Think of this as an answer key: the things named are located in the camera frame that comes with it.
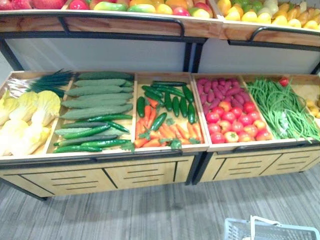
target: wooden bin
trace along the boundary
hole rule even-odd
[[[30,79],[48,73],[12,72],[10,77]],[[138,82],[146,83],[153,77],[172,78],[174,73],[133,73],[134,92],[131,122],[120,122],[131,130],[127,138],[135,138],[136,101]],[[176,78],[190,82],[188,73],[177,73]],[[60,113],[66,111],[61,107]],[[198,165],[207,142],[182,149],[168,147],[140,148],[134,153],[119,148],[99,153],[72,152],[52,153],[58,136],[53,134],[66,121],[57,118],[52,124],[52,133],[46,144],[34,154],[16,157],[0,157],[0,180],[33,196],[44,199],[50,196],[85,194],[118,189],[138,188],[170,183],[189,183]]]
[[[203,77],[236,77],[245,82],[250,82],[258,77],[256,74],[193,74],[192,76],[195,87],[196,80]],[[264,74],[264,76],[279,80],[283,75]],[[292,88],[302,97],[316,100],[320,94],[320,78],[318,76],[288,75],[287,77],[293,79]],[[196,100],[198,105],[201,105],[198,94]],[[202,119],[205,119],[203,109],[201,111]],[[320,161],[319,142],[309,144],[304,138],[212,144],[208,126],[205,120],[203,122],[209,148],[207,155],[200,163],[201,167],[198,173],[193,178],[193,184],[300,172],[313,167]]]

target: red tomato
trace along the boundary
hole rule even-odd
[[[289,79],[285,76],[283,76],[280,80],[279,83],[281,84],[282,87],[286,87],[289,84]]]
[[[239,136],[234,131],[228,131],[224,134],[227,143],[236,143],[239,140]]]
[[[242,132],[243,130],[244,130],[244,125],[241,122],[234,121],[232,123],[232,131],[239,133],[239,132]]]
[[[253,119],[249,115],[242,115],[238,118],[238,122],[242,123],[243,126],[252,124]]]
[[[229,112],[232,108],[231,103],[228,101],[221,101],[218,106],[223,108],[225,112]]]
[[[242,114],[242,109],[236,106],[231,108],[230,112],[232,112],[235,115],[236,119],[238,119]]]
[[[270,134],[270,132],[268,132],[268,130],[264,129],[257,133],[255,139],[257,141],[272,140],[272,135]]]
[[[248,113],[248,116],[250,116],[253,121],[261,119],[258,111],[252,111]]]
[[[239,136],[239,142],[242,142],[242,143],[254,141],[254,138],[245,131],[238,133],[238,136]]]
[[[231,124],[236,120],[236,116],[230,112],[230,111],[226,111],[224,112],[224,114],[222,115],[222,120],[227,120],[229,121]]]
[[[243,130],[248,133],[251,137],[255,137],[258,133],[258,128],[254,125],[247,125]]]
[[[205,115],[205,119],[210,124],[215,124],[220,120],[220,116],[217,112],[208,112]]]
[[[243,110],[246,114],[249,114],[256,110],[256,106],[252,101],[247,101],[243,104]]]
[[[210,123],[208,124],[208,129],[209,129],[209,133],[213,134],[215,132],[221,132],[221,128],[218,124],[216,123]]]
[[[232,129],[231,123],[226,120],[219,121],[218,124],[221,127],[221,133],[223,134],[230,132]]]
[[[223,144],[226,142],[225,136],[221,132],[214,132],[210,135],[213,144]]]
[[[216,106],[216,107],[212,108],[211,112],[212,113],[218,113],[220,118],[221,118],[222,115],[224,114],[225,110],[220,106]]]

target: gray floor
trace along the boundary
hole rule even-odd
[[[1,240],[221,240],[225,218],[320,229],[320,164],[303,173],[59,196],[0,185]]]

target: plastic shopping basket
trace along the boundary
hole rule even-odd
[[[224,240],[320,240],[320,234],[314,227],[285,225],[251,216],[250,221],[226,218]]]

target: carrot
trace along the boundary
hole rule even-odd
[[[155,108],[151,109],[151,113],[150,113],[150,117],[147,123],[146,128],[149,129],[151,127],[151,125],[154,123],[154,120],[156,119],[156,115],[157,115],[157,110]]]
[[[164,130],[170,134],[171,139],[174,139],[176,137],[175,132],[171,131],[170,127],[166,123],[163,123],[162,126],[163,126]]]
[[[204,140],[204,136],[201,133],[200,124],[198,122],[196,122],[196,123],[192,124],[192,128],[195,131],[196,139],[199,140],[200,143],[203,144],[205,142],[205,140]]]
[[[148,147],[160,147],[159,138],[152,139],[143,145],[144,148]]]
[[[190,138],[190,134],[188,132],[186,132],[180,125],[176,124],[175,126],[184,139]]]
[[[147,142],[148,140],[146,138],[136,139],[134,140],[134,146],[138,149],[138,148],[141,148]]]
[[[171,130],[172,132],[174,132],[174,134],[176,135],[176,137],[177,137],[178,139],[182,139],[182,136],[181,136],[180,132],[178,131],[176,125],[172,124],[172,125],[169,126],[169,128],[170,128],[170,130]]]
[[[197,134],[196,134],[195,130],[193,129],[192,125],[190,124],[190,122],[188,122],[186,124],[186,126],[188,128],[188,131],[189,131],[189,134],[190,134],[190,138],[197,139]]]
[[[159,104],[156,100],[153,100],[153,99],[150,98],[150,97],[147,97],[147,99],[148,99],[150,105],[151,105],[153,108],[156,108],[157,105]]]

